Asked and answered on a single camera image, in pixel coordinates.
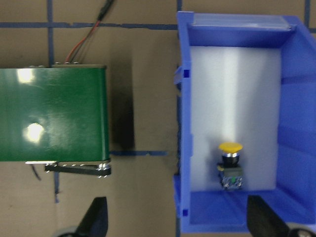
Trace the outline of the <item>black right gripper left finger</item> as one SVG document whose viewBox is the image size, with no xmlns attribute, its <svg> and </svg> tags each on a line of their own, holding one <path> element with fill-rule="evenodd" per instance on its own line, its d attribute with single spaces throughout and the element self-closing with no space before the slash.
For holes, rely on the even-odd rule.
<svg viewBox="0 0 316 237">
<path fill-rule="evenodd" d="M 96 197 L 75 230 L 79 237 L 105 237 L 108 232 L 106 197 Z"/>
</svg>

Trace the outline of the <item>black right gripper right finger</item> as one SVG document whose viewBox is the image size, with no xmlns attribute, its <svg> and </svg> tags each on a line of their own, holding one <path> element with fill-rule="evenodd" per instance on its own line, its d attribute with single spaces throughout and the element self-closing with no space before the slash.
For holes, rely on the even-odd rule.
<svg viewBox="0 0 316 237">
<path fill-rule="evenodd" d="M 253 237 L 286 237 L 290 228 L 258 195 L 247 198 L 246 224 Z"/>
</svg>

